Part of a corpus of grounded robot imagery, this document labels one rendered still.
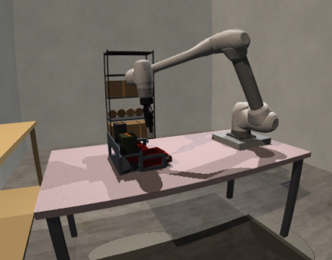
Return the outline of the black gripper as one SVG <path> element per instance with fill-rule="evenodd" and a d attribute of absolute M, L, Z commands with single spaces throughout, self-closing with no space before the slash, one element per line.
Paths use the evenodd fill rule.
<path fill-rule="evenodd" d="M 147 125 L 147 136 L 149 138 L 153 138 L 154 134 L 153 134 L 153 125 L 154 125 L 154 121 L 153 121 L 153 110 L 151 108 L 151 104 L 153 103 L 153 98 L 145 98 L 145 99 L 140 99 L 140 105 L 144 105 L 143 113 L 144 113 L 144 121 L 145 121 L 145 125 Z M 146 119 L 145 119 L 146 118 Z"/>

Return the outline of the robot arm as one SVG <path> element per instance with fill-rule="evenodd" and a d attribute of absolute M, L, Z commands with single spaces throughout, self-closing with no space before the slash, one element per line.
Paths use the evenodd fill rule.
<path fill-rule="evenodd" d="M 148 60 L 138 60 L 125 79 L 130 86 L 137 86 L 140 99 L 154 96 L 153 74 L 199 57 L 223 54 L 233 63 L 247 102 L 236 103 L 232 111 L 231 132 L 226 135 L 237 140 L 256 138 L 255 132 L 268 133 L 278 127 L 278 117 L 268 104 L 262 102 L 253 71 L 247 58 L 249 35 L 240 29 L 230 29 L 205 39 L 192 49 L 150 65 Z"/>

